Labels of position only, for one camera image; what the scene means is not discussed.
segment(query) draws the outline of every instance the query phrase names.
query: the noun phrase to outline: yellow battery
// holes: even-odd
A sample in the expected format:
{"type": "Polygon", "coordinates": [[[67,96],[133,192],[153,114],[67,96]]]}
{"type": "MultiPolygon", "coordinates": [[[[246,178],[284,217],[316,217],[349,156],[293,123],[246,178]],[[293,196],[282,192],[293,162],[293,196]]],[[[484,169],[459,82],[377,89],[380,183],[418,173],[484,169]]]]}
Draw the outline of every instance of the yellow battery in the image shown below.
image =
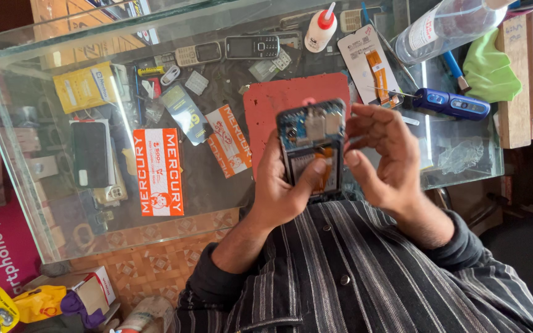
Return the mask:
{"type": "Polygon", "coordinates": [[[141,68],[137,70],[137,74],[139,74],[139,76],[152,76],[152,75],[160,75],[160,74],[165,74],[165,73],[166,73],[166,70],[163,66],[141,68]]]}

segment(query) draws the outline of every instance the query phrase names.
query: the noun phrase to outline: hand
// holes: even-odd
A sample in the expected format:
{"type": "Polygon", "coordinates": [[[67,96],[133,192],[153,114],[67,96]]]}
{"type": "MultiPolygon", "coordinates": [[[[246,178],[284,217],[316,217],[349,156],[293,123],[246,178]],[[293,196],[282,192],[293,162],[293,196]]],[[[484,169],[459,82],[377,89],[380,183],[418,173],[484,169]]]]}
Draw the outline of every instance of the hand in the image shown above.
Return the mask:
{"type": "Polygon", "coordinates": [[[397,220],[405,219],[426,199],[420,190],[418,140],[397,111],[361,104],[354,104],[351,110],[357,116],[347,121],[347,137],[362,138],[345,150],[345,161],[367,201],[397,220]],[[357,150],[363,147],[374,148],[381,155],[377,172],[357,150]]]}
{"type": "Polygon", "coordinates": [[[326,163],[319,158],[306,167],[294,187],[286,183],[281,143],[277,131],[272,131],[258,165],[256,196],[249,217],[269,232],[291,221],[306,208],[325,171],[326,163]]]}

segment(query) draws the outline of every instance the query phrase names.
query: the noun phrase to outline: glue bottle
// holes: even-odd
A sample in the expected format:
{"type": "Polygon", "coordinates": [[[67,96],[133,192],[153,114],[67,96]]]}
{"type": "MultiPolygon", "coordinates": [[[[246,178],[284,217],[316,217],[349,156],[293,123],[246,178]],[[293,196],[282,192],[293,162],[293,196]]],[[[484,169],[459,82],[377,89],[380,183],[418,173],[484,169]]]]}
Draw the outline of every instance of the glue bottle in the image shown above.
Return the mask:
{"type": "Polygon", "coordinates": [[[306,48],[314,53],[322,51],[332,35],[337,30],[337,18],[332,10],[335,8],[335,3],[330,4],[330,8],[326,11],[317,12],[310,21],[310,27],[307,29],[304,45],[306,48]]]}

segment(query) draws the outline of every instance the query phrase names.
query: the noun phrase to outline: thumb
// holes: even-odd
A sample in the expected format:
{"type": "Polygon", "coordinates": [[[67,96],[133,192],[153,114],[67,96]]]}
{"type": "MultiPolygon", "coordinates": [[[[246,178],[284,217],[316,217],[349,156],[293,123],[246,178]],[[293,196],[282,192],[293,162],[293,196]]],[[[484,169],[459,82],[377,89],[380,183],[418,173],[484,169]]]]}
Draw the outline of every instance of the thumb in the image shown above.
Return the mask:
{"type": "MultiPolygon", "coordinates": [[[[345,161],[364,193],[372,193],[379,199],[386,197],[388,185],[378,178],[374,166],[360,150],[349,150],[345,154],[345,161]]],[[[376,201],[375,198],[370,197],[367,200],[376,205],[376,203],[372,202],[376,201]]]]}
{"type": "Polygon", "coordinates": [[[305,205],[325,172],[326,161],[323,158],[316,158],[306,167],[295,187],[289,192],[288,197],[305,205]]]}

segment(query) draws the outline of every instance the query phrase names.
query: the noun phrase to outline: man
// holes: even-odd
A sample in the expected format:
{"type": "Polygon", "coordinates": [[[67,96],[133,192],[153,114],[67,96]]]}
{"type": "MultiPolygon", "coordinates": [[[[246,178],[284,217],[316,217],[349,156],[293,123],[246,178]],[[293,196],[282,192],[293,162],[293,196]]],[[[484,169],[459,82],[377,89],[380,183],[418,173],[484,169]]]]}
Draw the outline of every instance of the man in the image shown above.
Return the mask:
{"type": "Polygon", "coordinates": [[[352,112],[347,136],[362,138],[345,162],[368,202],[306,208],[326,165],[316,160],[287,184],[271,133],[254,206],[203,251],[176,331],[533,332],[533,297],[514,269],[420,191],[418,142],[400,114],[352,112]],[[358,150],[366,146],[382,156],[377,171],[358,150]]]}

